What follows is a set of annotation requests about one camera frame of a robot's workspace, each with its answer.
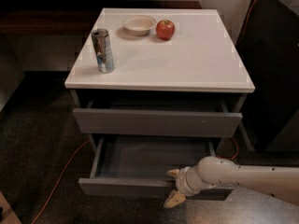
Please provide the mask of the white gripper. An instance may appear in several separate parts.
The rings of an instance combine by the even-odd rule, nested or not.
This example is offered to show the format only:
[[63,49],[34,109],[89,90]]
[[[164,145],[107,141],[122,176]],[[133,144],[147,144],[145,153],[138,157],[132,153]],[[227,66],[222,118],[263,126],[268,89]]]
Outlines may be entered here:
[[186,201],[186,196],[191,197],[207,188],[195,167],[173,169],[166,172],[176,179],[177,190],[173,189],[164,202],[164,208],[170,209]]

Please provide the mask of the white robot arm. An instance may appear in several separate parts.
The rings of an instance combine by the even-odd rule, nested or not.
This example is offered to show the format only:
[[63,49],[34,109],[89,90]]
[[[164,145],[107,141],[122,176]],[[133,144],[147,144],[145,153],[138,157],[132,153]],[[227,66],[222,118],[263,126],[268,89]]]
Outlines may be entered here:
[[167,172],[176,187],[164,202],[165,208],[184,203],[202,190],[220,186],[241,186],[287,203],[299,204],[299,168],[239,165],[213,156],[204,157],[193,167]]

